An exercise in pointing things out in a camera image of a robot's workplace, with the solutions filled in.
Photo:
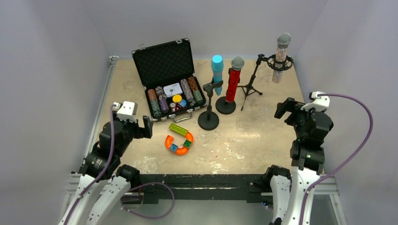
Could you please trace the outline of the black tripod shock-mount stand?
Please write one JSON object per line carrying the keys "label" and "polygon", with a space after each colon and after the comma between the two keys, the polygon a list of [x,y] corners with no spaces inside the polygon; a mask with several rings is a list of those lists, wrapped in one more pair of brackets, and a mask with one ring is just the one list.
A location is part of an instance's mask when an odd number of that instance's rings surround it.
{"label": "black tripod shock-mount stand", "polygon": [[254,93],[258,93],[260,96],[263,95],[262,92],[258,91],[253,86],[253,83],[256,79],[257,70],[262,62],[265,62],[269,68],[271,68],[274,72],[276,72],[276,75],[273,75],[272,77],[272,81],[274,83],[279,83],[282,80],[283,71],[289,70],[294,65],[294,60],[290,56],[285,56],[285,59],[283,61],[277,61],[276,54],[273,54],[269,57],[266,57],[264,54],[258,54],[258,58],[256,60],[256,66],[253,71],[253,74],[250,77],[249,83],[246,85],[238,86],[238,88],[242,89],[245,97],[241,107],[241,111],[243,111],[244,109],[244,105],[248,96]]}

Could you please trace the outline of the round-base mic stand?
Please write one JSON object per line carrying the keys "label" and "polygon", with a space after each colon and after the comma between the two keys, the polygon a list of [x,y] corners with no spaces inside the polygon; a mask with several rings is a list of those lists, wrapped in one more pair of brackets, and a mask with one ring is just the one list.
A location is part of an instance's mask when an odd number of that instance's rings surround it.
{"label": "round-base mic stand", "polygon": [[212,79],[211,82],[203,85],[203,90],[206,92],[208,97],[208,104],[206,112],[202,112],[198,117],[198,125],[200,128],[206,131],[214,130],[219,125],[219,117],[212,110],[212,97],[214,95],[214,89],[222,87],[223,81],[215,83]]}
{"label": "round-base mic stand", "polygon": [[217,109],[217,111],[219,113],[225,114],[225,115],[233,113],[235,111],[235,109],[236,109],[235,101],[226,102],[226,96],[219,98],[216,101],[215,106],[216,106],[216,109]]}

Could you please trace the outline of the glitter microphone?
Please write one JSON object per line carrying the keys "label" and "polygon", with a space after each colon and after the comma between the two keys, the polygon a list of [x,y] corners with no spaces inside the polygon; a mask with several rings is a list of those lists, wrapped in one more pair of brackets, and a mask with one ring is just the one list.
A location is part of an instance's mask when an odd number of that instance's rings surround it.
{"label": "glitter microphone", "polygon": [[[277,37],[277,49],[275,56],[275,68],[283,68],[284,62],[286,60],[287,48],[291,42],[291,35],[289,33],[281,33]],[[282,70],[274,70],[272,76],[272,82],[279,83],[282,80],[283,71]]]}

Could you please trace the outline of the red microphone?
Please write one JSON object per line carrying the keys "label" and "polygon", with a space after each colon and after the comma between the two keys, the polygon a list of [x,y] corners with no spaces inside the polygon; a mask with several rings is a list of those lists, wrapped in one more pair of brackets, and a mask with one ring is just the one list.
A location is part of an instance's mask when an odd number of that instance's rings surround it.
{"label": "red microphone", "polygon": [[236,56],[231,61],[231,68],[229,72],[229,83],[226,92],[226,102],[233,102],[236,95],[237,86],[240,81],[241,69],[245,65],[245,61],[241,56]]}

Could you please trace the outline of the blue microphone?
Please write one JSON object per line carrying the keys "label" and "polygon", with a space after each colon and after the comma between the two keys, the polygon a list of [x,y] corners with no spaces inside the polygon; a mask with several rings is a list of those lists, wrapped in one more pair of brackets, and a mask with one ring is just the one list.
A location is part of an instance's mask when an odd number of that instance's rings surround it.
{"label": "blue microphone", "polygon": [[220,55],[214,55],[211,61],[211,69],[213,72],[214,83],[219,83],[222,81],[223,68],[224,68],[223,57]]}

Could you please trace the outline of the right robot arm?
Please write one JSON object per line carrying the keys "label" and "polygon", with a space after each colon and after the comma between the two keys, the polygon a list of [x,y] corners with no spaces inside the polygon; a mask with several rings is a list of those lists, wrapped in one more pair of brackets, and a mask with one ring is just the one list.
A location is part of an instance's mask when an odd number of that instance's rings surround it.
{"label": "right robot arm", "polygon": [[290,115],[285,123],[292,126],[296,139],[290,149],[292,169],[271,165],[266,173],[266,183],[273,198],[272,225],[308,225],[314,199],[310,186],[321,178],[325,163],[322,144],[333,128],[331,118],[325,113],[330,98],[314,93],[310,103],[287,98],[278,103],[274,117]]}

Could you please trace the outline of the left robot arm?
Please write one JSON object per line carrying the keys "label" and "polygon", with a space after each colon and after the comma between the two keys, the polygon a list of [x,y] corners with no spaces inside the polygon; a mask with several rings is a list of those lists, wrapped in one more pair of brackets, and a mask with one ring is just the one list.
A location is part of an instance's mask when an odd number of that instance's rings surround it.
{"label": "left robot arm", "polygon": [[152,137],[153,121],[143,116],[143,122],[140,127],[133,116],[114,114],[103,126],[79,170],[79,183],[61,225],[100,224],[117,199],[140,184],[139,170],[120,163],[133,139]]}

